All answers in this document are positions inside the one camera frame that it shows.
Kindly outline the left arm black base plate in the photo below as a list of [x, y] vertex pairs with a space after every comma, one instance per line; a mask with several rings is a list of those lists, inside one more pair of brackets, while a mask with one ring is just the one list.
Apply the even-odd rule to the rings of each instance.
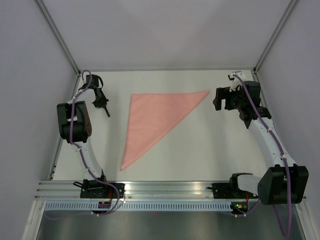
[[95, 181], [87, 181], [82, 184], [80, 191], [81, 199], [122, 199], [125, 193], [125, 184], [111, 182], [112, 186]]

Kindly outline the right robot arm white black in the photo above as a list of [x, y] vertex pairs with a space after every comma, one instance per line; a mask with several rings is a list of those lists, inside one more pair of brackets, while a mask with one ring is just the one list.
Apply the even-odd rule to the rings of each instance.
[[264, 205], [299, 204], [305, 193], [309, 172], [297, 165], [278, 139], [269, 110], [261, 106], [261, 86], [245, 81], [235, 90], [216, 89], [213, 100], [217, 111], [237, 110], [239, 118], [253, 135], [267, 166], [262, 177], [251, 173], [234, 173], [229, 179], [228, 192], [235, 198], [249, 192], [259, 197]]

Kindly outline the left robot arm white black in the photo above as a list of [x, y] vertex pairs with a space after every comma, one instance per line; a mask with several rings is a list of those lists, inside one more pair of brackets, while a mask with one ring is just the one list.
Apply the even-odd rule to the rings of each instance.
[[60, 137], [75, 151], [83, 170], [83, 179], [96, 181], [91, 191], [98, 198], [109, 193], [109, 185], [104, 171], [97, 161], [91, 136], [93, 128], [87, 105], [96, 100], [93, 89], [81, 89], [71, 100], [56, 106]]

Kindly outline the pink cloth napkin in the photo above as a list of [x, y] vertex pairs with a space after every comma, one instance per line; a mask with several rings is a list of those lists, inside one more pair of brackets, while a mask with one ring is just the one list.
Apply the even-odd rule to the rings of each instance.
[[142, 157], [188, 116], [209, 93], [205, 90], [132, 94], [121, 170]]

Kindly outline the steel knife black handle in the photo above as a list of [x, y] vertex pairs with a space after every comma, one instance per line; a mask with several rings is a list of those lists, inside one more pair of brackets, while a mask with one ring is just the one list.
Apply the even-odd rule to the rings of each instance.
[[106, 107], [104, 107], [104, 110], [105, 110], [105, 112], [106, 112], [107, 117], [108, 117], [108, 118], [110, 118], [110, 117], [111, 117], [111, 115], [110, 115], [110, 113], [109, 113], [108, 109], [107, 109]]

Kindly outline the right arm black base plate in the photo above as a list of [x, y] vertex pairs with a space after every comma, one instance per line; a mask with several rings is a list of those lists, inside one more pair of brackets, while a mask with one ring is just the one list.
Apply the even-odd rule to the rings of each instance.
[[252, 193], [232, 188], [227, 182], [215, 182], [210, 186], [207, 186], [206, 189], [210, 190], [213, 194], [213, 198], [217, 200], [246, 200], [247, 198], [250, 200], [258, 198]]

